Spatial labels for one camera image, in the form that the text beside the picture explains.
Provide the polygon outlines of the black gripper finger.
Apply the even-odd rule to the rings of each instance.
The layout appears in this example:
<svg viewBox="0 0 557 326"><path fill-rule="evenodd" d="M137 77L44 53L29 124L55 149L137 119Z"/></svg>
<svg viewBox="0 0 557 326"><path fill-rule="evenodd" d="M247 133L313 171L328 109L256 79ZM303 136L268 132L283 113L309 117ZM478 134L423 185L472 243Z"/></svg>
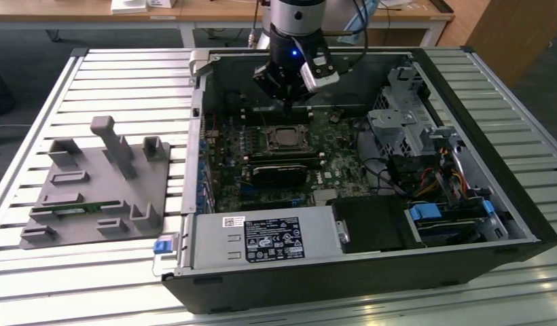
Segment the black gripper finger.
<svg viewBox="0 0 557 326"><path fill-rule="evenodd" d="M272 65L264 64L255 68L252 80L263 93L275 100L285 117L291 116L291 100L288 85L284 83L285 75Z"/></svg>
<svg viewBox="0 0 557 326"><path fill-rule="evenodd" d="M292 74L287 90L287 117L292 117L292 104L300 101L305 101L313 95L307 90L300 71Z"/></svg>

